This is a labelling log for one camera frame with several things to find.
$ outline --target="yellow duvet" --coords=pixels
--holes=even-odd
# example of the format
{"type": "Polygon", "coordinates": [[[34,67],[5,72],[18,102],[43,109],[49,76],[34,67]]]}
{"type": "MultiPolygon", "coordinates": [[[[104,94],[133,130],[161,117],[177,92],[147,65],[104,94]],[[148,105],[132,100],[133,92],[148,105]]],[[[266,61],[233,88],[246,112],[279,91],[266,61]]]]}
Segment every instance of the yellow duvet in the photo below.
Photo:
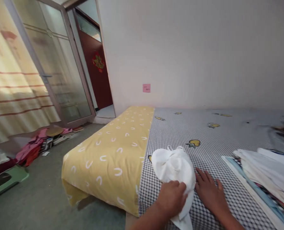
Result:
{"type": "Polygon", "coordinates": [[[93,195],[138,216],[138,191],[154,108],[129,107],[69,151],[62,183],[71,205],[93,195]]]}

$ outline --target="pink wall socket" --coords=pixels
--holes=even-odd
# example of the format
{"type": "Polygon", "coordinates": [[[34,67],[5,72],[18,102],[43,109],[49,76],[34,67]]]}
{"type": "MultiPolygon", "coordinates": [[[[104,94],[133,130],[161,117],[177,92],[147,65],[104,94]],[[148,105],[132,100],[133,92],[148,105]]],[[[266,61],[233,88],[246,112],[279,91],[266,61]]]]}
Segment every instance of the pink wall socket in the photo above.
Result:
{"type": "Polygon", "coordinates": [[[151,92],[151,84],[143,84],[143,93],[151,92]]]}

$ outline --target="red door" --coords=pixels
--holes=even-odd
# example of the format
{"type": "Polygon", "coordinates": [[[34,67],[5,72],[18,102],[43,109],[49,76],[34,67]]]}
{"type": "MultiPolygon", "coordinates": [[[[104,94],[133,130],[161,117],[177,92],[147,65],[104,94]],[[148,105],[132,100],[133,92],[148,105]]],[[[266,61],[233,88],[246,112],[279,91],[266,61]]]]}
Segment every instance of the red door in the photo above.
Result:
{"type": "Polygon", "coordinates": [[[104,49],[101,42],[78,29],[80,42],[84,51],[87,67],[94,91],[97,107],[99,109],[112,105],[112,95],[108,79],[104,49]],[[104,63],[103,69],[98,68],[94,63],[95,54],[98,53],[104,63]]]}

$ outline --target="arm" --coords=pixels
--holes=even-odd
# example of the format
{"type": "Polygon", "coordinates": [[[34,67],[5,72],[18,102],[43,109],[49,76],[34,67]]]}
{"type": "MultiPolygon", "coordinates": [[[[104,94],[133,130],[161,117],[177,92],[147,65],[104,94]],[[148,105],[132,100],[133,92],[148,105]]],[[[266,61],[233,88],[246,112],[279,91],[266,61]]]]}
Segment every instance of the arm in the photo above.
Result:
{"type": "Polygon", "coordinates": [[[196,168],[196,192],[204,206],[220,221],[227,230],[244,230],[243,226],[231,214],[225,195],[224,188],[219,179],[216,179],[218,186],[212,176],[205,171],[196,168]]]}
{"type": "Polygon", "coordinates": [[[156,202],[131,227],[131,230],[160,230],[182,210],[188,195],[185,183],[163,183],[156,202]]]}

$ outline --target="gray floor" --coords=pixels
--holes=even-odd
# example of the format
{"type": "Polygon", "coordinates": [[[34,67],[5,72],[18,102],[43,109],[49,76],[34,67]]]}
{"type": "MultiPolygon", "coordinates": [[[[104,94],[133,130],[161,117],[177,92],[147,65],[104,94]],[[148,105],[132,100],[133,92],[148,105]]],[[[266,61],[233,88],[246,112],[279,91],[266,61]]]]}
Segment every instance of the gray floor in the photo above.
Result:
{"type": "Polygon", "coordinates": [[[78,211],[70,207],[61,183],[63,156],[103,125],[88,125],[79,136],[38,157],[29,177],[0,196],[0,229],[125,229],[125,211],[95,201],[78,211]]]}

